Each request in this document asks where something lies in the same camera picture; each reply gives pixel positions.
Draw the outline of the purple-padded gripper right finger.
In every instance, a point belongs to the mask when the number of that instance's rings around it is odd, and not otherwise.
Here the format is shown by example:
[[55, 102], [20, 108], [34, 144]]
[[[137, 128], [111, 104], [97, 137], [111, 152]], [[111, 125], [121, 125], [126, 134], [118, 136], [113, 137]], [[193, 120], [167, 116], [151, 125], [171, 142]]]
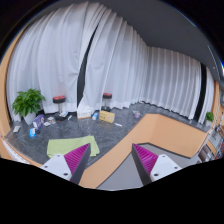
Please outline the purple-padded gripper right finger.
[[156, 155], [140, 145], [132, 144], [131, 153], [144, 185], [181, 170], [166, 154]]

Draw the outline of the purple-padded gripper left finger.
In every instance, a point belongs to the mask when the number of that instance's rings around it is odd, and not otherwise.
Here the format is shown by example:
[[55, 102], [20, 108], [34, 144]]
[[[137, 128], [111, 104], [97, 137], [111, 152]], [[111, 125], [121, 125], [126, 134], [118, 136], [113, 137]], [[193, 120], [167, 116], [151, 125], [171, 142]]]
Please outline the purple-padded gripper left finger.
[[41, 169], [74, 184], [79, 184], [90, 157], [90, 153], [91, 144], [88, 143], [65, 155], [56, 154], [44, 163], [41, 166]]

